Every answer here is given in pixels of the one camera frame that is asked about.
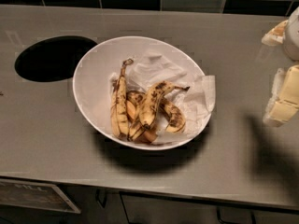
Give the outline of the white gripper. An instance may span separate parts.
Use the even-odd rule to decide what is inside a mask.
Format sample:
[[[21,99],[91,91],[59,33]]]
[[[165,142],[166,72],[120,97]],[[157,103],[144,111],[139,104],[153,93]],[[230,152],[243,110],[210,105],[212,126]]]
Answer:
[[[299,7],[287,21],[280,22],[266,33],[262,43],[267,46],[283,44],[287,56],[299,61]],[[278,69],[271,93],[263,122],[268,126],[279,127],[299,111],[299,64],[293,65],[288,70]]]

